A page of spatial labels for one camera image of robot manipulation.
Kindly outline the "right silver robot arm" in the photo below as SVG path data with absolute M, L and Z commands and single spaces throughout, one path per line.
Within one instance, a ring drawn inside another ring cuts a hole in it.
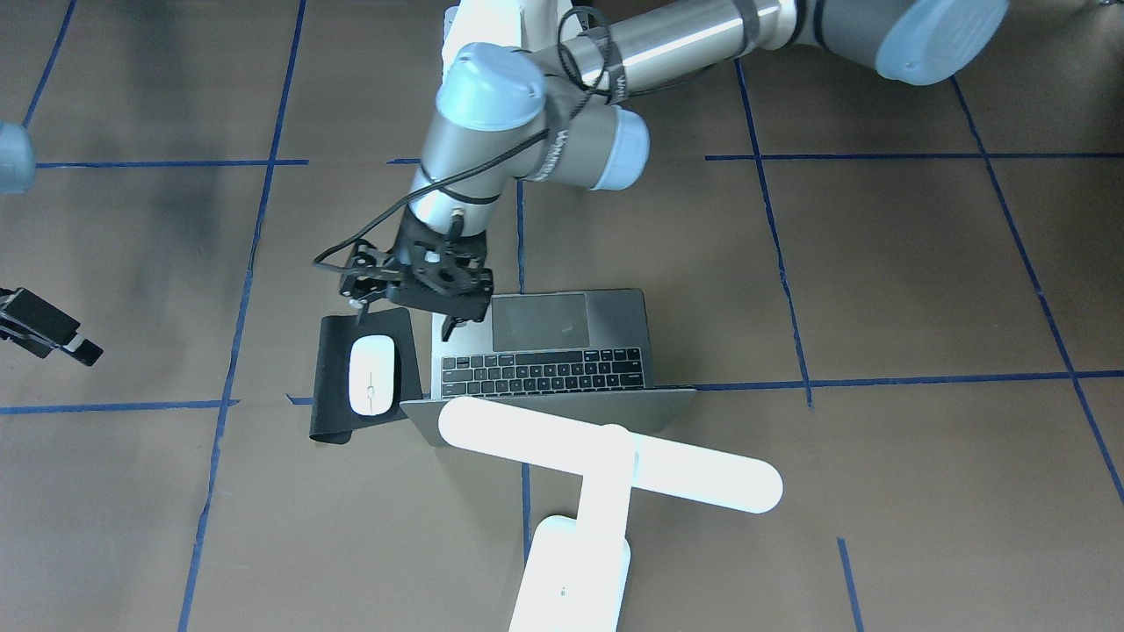
M 22 125 L 1 123 L 1 192 L 29 191 L 35 171 L 31 136 Z M 58 349 L 78 363 L 92 367 L 105 349 L 81 335 L 79 328 L 79 320 L 27 288 L 1 289 L 1 337 L 33 356 L 49 356 Z

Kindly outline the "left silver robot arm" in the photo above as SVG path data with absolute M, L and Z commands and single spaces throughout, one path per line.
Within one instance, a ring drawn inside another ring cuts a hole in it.
M 435 115 L 401 200 L 325 249 L 364 312 L 386 299 L 484 320 L 486 231 L 507 183 L 623 190 L 650 135 L 623 101 L 755 49 L 817 47 L 910 85 L 943 83 L 992 39 L 1007 1 L 677 1 L 619 22 L 593 4 L 463 1 L 452 8 Z

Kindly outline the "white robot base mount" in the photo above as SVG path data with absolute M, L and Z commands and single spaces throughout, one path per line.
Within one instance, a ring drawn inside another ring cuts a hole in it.
M 558 36 L 558 24 L 571 1 L 461 1 L 446 9 L 442 44 L 443 72 L 472 43 L 535 52 Z

